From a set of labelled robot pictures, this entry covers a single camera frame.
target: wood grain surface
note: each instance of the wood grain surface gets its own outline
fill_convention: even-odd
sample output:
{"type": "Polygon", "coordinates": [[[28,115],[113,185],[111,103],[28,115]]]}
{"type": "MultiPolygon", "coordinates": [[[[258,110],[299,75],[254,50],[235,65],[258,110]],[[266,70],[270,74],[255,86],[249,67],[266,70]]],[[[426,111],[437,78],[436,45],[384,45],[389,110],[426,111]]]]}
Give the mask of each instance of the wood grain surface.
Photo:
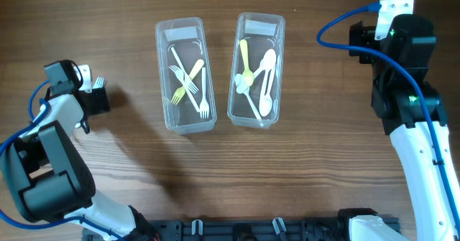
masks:
{"type": "MultiPolygon", "coordinates": [[[[316,43],[339,15],[377,0],[0,0],[0,140],[27,125],[27,102],[43,65],[69,58],[108,81],[112,111],[91,117],[73,142],[99,190],[148,219],[294,219],[370,207],[415,220],[403,169],[370,106],[372,69],[316,43]],[[236,18],[286,19],[280,120],[268,130],[234,126],[226,115],[236,18]],[[179,136],[165,127],[155,24],[203,20],[218,120],[213,131],[179,136]]],[[[459,0],[415,0],[438,36],[427,79],[442,93],[460,168],[459,0]]],[[[326,39],[348,42],[339,24],[326,39]]],[[[4,181],[0,208],[21,219],[4,181]]],[[[28,232],[0,222],[0,240],[72,240],[65,225],[28,232]]]]}

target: blue cable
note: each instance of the blue cable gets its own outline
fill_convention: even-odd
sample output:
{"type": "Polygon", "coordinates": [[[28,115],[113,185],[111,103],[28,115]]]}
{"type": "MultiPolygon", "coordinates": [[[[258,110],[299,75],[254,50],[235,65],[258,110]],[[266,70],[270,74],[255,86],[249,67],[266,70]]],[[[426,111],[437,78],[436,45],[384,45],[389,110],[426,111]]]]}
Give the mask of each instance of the blue cable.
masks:
{"type": "Polygon", "coordinates": [[[422,91],[421,91],[420,87],[418,86],[417,82],[414,80],[414,78],[412,76],[410,76],[410,74],[398,62],[394,61],[392,58],[390,58],[389,56],[385,55],[384,53],[381,53],[380,51],[376,51],[376,50],[373,50],[373,49],[368,48],[368,47],[342,45],[342,44],[324,42],[323,40],[321,40],[321,36],[323,35],[323,33],[327,29],[329,29],[332,26],[334,26],[335,24],[339,23],[341,20],[346,19],[347,17],[350,17],[351,15],[358,14],[360,12],[378,12],[380,10],[380,7],[381,7],[380,3],[375,2],[375,3],[370,4],[368,6],[358,8],[358,9],[356,9],[354,11],[351,11],[351,12],[349,12],[347,14],[344,14],[344,15],[340,16],[339,18],[335,19],[334,21],[329,22],[325,27],[323,27],[323,29],[321,29],[318,32],[318,35],[316,36],[316,41],[318,41],[318,43],[321,44],[324,47],[331,47],[331,48],[336,48],[336,49],[340,49],[340,50],[359,51],[359,52],[362,52],[362,53],[368,53],[368,54],[375,55],[378,58],[381,58],[381,59],[385,60],[386,62],[388,62],[394,69],[396,69],[396,71],[398,73],[402,74],[409,81],[410,85],[412,85],[412,87],[414,88],[415,93],[417,94],[417,96],[419,98],[418,100],[420,101],[420,106],[422,108],[423,115],[425,116],[425,120],[426,120],[426,123],[428,125],[428,130],[430,132],[431,141],[433,142],[433,147],[434,147],[434,151],[435,151],[435,154],[436,154],[436,160],[438,162],[439,173],[441,174],[441,179],[443,181],[444,190],[446,191],[448,203],[449,203],[449,206],[451,207],[452,216],[453,216],[454,221],[455,221],[455,226],[454,227],[457,228],[457,227],[460,226],[459,212],[458,212],[457,206],[455,204],[454,195],[452,194],[452,190],[451,190],[451,186],[449,184],[449,180],[447,179],[447,172],[446,172],[446,168],[444,167],[444,160],[443,160],[443,157],[442,157],[442,154],[441,154],[441,149],[439,147],[438,138],[437,138],[436,132],[434,130],[433,122],[431,121],[430,113],[428,112],[428,108],[426,106],[425,98],[423,97],[422,91]]]}
{"type": "Polygon", "coordinates": [[[30,116],[30,119],[32,119],[32,121],[35,119],[35,116],[34,116],[34,113],[32,112],[32,104],[34,102],[34,98],[35,96],[37,95],[38,91],[40,91],[40,89],[45,86],[47,83],[49,83],[50,81],[49,80],[46,80],[45,82],[43,82],[41,85],[39,85],[35,91],[32,93],[32,95],[30,96],[30,99],[29,99],[29,116],[30,116]]]}
{"type": "MultiPolygon", "coordinates": [[[[38,90],[43,87],[47,82],[45,81],[40,85],[37,90],[35,90],[34,94],[31,97],[31,100],[33,100],[33,96],[37,94],[38,90]]],[[[14,135],[9,137],[3,144],[0,145],[0,156],[3,154],[3,152],[22,134],[31,131],[34,129],[47,115],[50,113],[51,106],[48,104],[47,101],[44,99],[40,99],[40,103],[45,105],[45,111],[41,113],[36,120],[34,120],[29,126],[25,127],[24,129],[21,129],[20,131],[16,132],[14,135]]],[[[11,226],[18,227],[21,229],[28,229],[28,230],[39,230],[39,229],[47,229],[50,227],[56,227],[64,223],[72,222],[72,221],[79,221],[80,224],[86,223],[90,227],[94,227],[97,230],[100,230],[102,232],[107,233],[108,235],[116,237],[119,241],[125,241],[123,237],[118,235],[117,233],[114,233],[111,231],[111,229],[105,229],[103,227],[98,226],[97,224],[94,224],[93,222],[90,222],[89,220],[85,219],[83,216],[74,216],[74,217],[68,217],[67,219],[62,219],[56,222],[51,222],[47,224],[23,224],[21,222],[17,222],[14,219],[8,217],[1,209],[0,209],[0,219],[3,219],[6,223],[10,224],[11,226]]]]}

